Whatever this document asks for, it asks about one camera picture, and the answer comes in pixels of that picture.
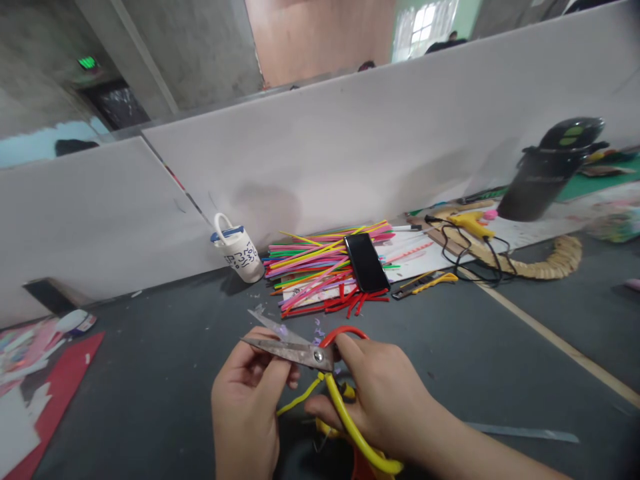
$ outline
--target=left hand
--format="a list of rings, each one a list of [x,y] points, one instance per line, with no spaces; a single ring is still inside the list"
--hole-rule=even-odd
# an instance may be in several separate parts
[[[254,327],[247,337],[278,340]],[[280,440],[276,407],[288,384],[300,379],[297,365],[239,342],[213,382],[211,412],[216,479],[270,479],[278,462]]]

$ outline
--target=right hand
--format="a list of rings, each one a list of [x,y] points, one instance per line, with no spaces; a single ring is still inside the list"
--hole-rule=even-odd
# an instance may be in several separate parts
[[[346,407],[364,438],[394,459],[418,460],[430,420],[444,408],[429,394],[409,358],[396,345],[344,333],[335,342],[357,387],[356,402]],[[326,396],[307,400],[305,411],[344,431]]]

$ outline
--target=gray floor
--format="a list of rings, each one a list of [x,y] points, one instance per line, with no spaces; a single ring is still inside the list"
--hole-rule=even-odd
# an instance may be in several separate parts
[[[36,473],[39,479],[213,478],[209,392],[262,302],[224,269],[116,299],[93,309],[105,340]],[[316,315],[324,332],[344,313]],[[578,445],[500,438],[582,479],[632,478],[640,413],[475,285],[438,287],[402,302],[371,303],[349,322],[397,343],[433,396],[466,421],[574,433]],[[288,321],[313,337],[313,316]],[[301,386],[314,373],[303,374]],[[294,397],[286,393],[282,404]],[[278,479],[348,479],[342,442],[313,451],[298,408],[281,420]],[[408,468],[400,478],[424,478]]]
[[[583,258],[576,273],[556,281],[516,279],[499,292],[640,392],[640,293],[623,285],[640,278],[640,239],[612,244],[578,236]],[[514,258],[540,261],[552,250],[552,241],[543,242]]]

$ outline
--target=red paper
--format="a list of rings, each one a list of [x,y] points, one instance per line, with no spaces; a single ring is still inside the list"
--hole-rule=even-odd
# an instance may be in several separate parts
[[[67,405],[78,390],[82,378],[85,376],[89,364],[93,361],[105,333],[98,333],[80,343],[70,346],[55,364],[49,374],[47,382],[50,382],[49,393],[51,400],[35,423],[35,430],[40,436],[38,445],[28,454],[20,464],[14,468],[5,480],[30,479],[38,468],[40,460],[51,441],[55,429],[58,427]]]

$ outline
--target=scissor blade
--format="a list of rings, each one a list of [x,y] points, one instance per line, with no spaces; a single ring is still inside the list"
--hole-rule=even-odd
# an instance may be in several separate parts
[[[300,345],[311,345],[311,342],[305,340],[304,338],[296,335],[294,332],[289,331],[289,329],[284,326],[282,323],[274,322],[266,318],[264,315],[261,315],[258,312],[254,312],[253,310],[247,310],[250,314],[252,314],[256,320],[262,323],[266,328],[274,332],[280,340],[288,343],[298,343]]]
[[[324,372],[333,371],[332,348],[323,349],[314,345],[300,345],[299,343],[259,340],[248,337],[244,337],[241,340],[276,357]]]

